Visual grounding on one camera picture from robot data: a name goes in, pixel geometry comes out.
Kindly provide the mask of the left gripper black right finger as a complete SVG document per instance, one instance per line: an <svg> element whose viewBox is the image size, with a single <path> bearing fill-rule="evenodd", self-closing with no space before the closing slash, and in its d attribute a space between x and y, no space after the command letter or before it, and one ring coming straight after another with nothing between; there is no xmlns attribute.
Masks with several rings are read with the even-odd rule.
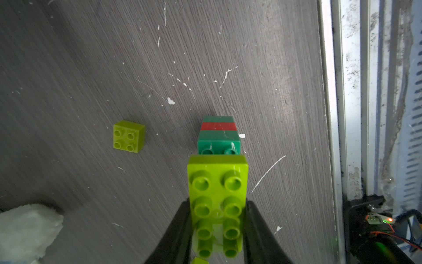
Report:
<svg viewBox="0 0 422 264"><path fill-rule="evenodd" d="M247 200L245 206L243 241L245 264L292 263L251 200Z"/></svg>

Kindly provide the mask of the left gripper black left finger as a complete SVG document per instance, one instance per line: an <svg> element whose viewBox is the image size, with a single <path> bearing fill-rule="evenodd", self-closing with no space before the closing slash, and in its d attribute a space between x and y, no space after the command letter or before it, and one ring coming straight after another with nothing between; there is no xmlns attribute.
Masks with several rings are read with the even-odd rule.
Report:
<svg viewBox="0 0 422 264"><path fill-rule="evenodd" d="M145 264L189 264L192 243L190 200L182 202Z"/></svg>

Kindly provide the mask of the lime lego brick long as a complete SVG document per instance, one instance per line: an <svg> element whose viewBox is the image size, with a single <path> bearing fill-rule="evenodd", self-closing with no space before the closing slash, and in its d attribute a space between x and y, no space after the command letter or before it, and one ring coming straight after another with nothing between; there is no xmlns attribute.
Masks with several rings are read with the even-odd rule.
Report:
<svg viewBox="0 0 422 264"><path fill-rule="evenodd" d="M249 165L244 155L192 155L187 165L195 253L234 258L242 250Z"/></svg>

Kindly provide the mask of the green lego brick long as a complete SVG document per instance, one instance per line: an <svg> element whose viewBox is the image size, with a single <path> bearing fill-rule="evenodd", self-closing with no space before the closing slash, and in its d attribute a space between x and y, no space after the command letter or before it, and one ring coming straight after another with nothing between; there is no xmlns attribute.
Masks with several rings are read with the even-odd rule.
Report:
<svg viewBox="0 0 422 264"><path fill-rule="evenodd" d="M202 130L197 149L200 155L240 155L241 141L237 131Z"/></svg>
<svg viewBox="0 0 422 264"><path fill-rule="evenodd" d="M203 123L234 123L232 116L205 116Z"/></svg>

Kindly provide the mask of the lime lego brick small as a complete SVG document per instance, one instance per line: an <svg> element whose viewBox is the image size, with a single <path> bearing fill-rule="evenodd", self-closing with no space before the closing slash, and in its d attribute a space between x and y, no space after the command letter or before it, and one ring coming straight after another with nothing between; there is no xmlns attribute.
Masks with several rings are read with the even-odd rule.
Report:
<svg viewBox="0 0 422 264"><path fill-rule="evenodd" d="M145 144L146 126L122 120L113 126L113 147L117 150L139 153Z"/></svg>

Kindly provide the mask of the red lego brick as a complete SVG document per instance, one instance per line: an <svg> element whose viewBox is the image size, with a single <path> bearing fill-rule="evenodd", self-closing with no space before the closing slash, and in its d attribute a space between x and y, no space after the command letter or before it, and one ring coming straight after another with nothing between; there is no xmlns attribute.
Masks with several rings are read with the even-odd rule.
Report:
<svg viewBox="0 0 422 264"><path fill-rule="evenodd" d="M203 122L201 131L237 131L237 127L235 123Z"/></svg>

